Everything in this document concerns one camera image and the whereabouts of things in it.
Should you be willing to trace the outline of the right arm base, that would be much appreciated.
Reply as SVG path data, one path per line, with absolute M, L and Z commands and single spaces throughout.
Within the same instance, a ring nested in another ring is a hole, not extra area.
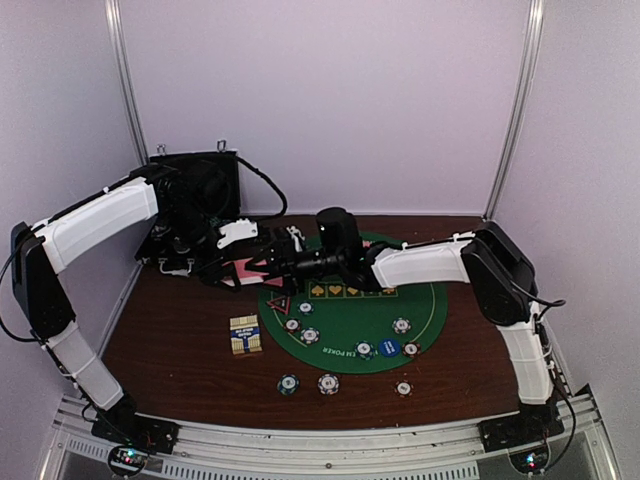
M 486 453 L 506 450 L 511 466 L 530 476 L 550 465 L 549 439 L 565 431 L 561 420 L 543 421 L 521 414 L 484 420 L 478 429 Z

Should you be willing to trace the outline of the black poker case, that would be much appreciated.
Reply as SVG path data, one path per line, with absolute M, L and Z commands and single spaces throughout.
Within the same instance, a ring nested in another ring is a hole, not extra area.
M 166 259 L 203 269 L 220 261 L 219 227 L 239 218 L 237 155 L 231 152 L 157 155 L 134 171 L 154 187 L 158 215 L 135 254 L 146 264 Z

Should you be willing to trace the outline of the round green poker mat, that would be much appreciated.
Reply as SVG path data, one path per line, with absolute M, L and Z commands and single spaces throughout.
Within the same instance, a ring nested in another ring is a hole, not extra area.
M 271 310 L 266 302 L 281 295 L 266 289 L 259 291 L 258 306 L 264 328 L 274 341 L 288 354 L 318 369 L 339 374 L 373 374 L 409 364 L 413 359 L 402 354 L 402 345 L 417 342 L 426 352 L 442 332 L 448 313 L 446 286 L 417 284 L 401 286 L 395 290 L 364 293 L 347 287 L 336 276 L 306 283 L 305 291 L 290 297 L 288 315 Z M 314 304 L 314 313 L 301 315 L 300 302 Z M 407 318 L 412 324 L 406 334 L 396 334 L 392 322 Z M 283 329 L 289 318 L 299 319 L 302 328 L 295 334 Z M 300 332 L 313 327 L 320 331 L 320 340 L 311 345 L 300 341 Z M 385 358 L 378 353 L 378 343 L 393 338 L 401 345 L 401 353 Z M 376 356 L 371 360 L 358 358 L 354 345 L 368 341 L 375 346 Z

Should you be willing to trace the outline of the dark blue chip stack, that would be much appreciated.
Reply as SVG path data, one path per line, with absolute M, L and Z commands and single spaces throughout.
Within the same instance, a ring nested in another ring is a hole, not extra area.
M 294 394 L 300 386 L 300 380 L 296 375 L 293 374 L 285 374 L 283 375 L 278 383 L 277 390 L 280 394 L 289 396 Z

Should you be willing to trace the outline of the pink playing card deck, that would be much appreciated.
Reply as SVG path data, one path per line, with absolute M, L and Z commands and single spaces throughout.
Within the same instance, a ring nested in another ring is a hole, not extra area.
M 221 282 L 233 288 L 262 284 L 264 282 L 264 274 L 248 270 L 248 262 L 248 258 L 227 262 L 223 266 L 223 278 Z

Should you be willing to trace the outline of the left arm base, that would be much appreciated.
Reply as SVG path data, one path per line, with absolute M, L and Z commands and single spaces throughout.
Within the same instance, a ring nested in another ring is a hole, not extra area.
M 140 474 L 154 455 L 171 454 L 179 429 L 174 422 L 135 416 L 129 432 L 99 419 L 94 422 L 91 434 L 114 443 L 107 453 L 107 465 L 115 475 L 130 478 Z

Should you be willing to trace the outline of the blue white chip stack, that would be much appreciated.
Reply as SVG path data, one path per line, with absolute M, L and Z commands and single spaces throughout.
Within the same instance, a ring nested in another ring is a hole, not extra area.
M 317 381 L 318 391 L 322 395 L 334 395 L 339 392 L 339 378 L 331 373 L 321 375 Z

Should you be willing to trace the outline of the brown chip stack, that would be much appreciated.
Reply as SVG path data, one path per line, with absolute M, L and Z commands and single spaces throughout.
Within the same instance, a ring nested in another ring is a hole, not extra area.
M 408 381 L 398 381 L 395 384 L 395 392 L 402 398 L 406 398 L 412 395 L 413 386 Z

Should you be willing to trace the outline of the red triangular dealer marker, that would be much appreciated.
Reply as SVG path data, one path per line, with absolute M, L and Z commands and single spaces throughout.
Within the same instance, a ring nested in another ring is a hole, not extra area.
M 288 315 L 291 308 L 291 298 L 289 296 L 280 296 L 268 300 L 266 305 L 275 312 Z

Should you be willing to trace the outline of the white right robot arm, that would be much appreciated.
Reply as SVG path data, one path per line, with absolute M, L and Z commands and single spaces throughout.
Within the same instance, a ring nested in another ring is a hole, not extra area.
M 290 295 L 261 310 L 249 378 L 261 428 L 406 427 L 518 413 L 535 440 L 553 384 L 531 262 L 494 223 L 445 240 L 365 245 L 350 217 L 309 240 L 273 226 L 258 256 Z

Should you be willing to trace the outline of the blue round button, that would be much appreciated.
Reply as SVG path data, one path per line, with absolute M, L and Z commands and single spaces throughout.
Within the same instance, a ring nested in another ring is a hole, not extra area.
M 393 358 L 401 353 L 401 345 L 393 338 L 382 339 L 377 349 L 378 353 L 385 358 Z

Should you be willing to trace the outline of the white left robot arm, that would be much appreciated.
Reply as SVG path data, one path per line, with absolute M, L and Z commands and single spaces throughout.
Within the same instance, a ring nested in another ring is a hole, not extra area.
M 129 227 L 156 220 L 169 240 L 195 261 L 218 251 L 212 223 L 224 210 L 229 189 L 211 161 L 151 163 L 89 198 L 32 226 L 11 232 L 12 288 L 31 327 L 47 349 L 102 411 L 106 429 L 123 444 L 144 433 L 138 415 L 120 405 L 125 392 L 83 337 L 59 275 L 78 258 Z

